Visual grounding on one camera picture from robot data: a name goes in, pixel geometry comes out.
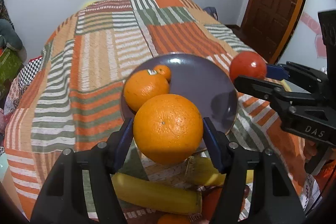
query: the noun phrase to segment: hand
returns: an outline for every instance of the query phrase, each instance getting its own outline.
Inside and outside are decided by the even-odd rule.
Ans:
[[[316,143],[313,141],[305,140],[303,154],[307,160],[310,160],[313,156],[317,154]],[[331,154],[329,160],[336,159],[336,150],[333,149],[333,153]]]

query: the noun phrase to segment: striped blanket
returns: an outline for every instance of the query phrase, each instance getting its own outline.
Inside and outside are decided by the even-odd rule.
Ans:
[[[240,51],[252,49],[192,0],[104,0],[68,18],[46,42],[39,71],[6,128],[8,163],[26,216],[30,218],[63,149],[90,149],[120,128],[124,80],[139,64],[159,54],[186,52],[207,58],[228,73]],[[252,150],[273,148],[300,194],[306,178],[303,143],[279,125],[268,102],[239,94],[238,116],[228,138]],[[120,171],[188,187],[185,166],[156,164],[132,143]],[[83,177],[89,216],[97,218],[88,174]],[[154,224],[162,214],[120,202],[129,223]],[[191,216],[194,223],[198,218]]]

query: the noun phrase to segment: door panel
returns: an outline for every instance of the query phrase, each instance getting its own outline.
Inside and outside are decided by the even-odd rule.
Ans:
[[[242,26],[249,46],[269,61],[276,51],[297,0],[252,0]]]

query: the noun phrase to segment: bed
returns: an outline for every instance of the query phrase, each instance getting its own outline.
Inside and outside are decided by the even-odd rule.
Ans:
[[[228,74],[231,60],[241,51],[253,50],[192,0],[103,0],[65,20],[46,42],[42,56],[28,64],[29,72],[15,79],[6,101],[5,115],[11,119],[4,146],[25,215],[30,218],[63,149],[90,149],[120,128],[122,87],[139,64],[160,54],[186,52],[211,60]],[[238,96],[238,115],[228,138],[251,150],[274,149],[305,207],[314,179],[304,171],[304,140],[281,131],[268,102]],[[185,163],[157,165],[134,143],[121,172],[188,187]],[[88,214],[94,219],[88,174],[83,178]],[[251,195],[240,219],[248,216],[249,201]],[[120,202],[129,223],[154,224],[162,214]],[[201,216],[190,219],[198,223]]]

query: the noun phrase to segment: gray plush toy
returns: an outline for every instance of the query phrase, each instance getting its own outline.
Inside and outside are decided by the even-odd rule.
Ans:
[[[0,19],[0,48],[5,46],[18,52],[22,49],[22,41],[12,25],[7,20]]]

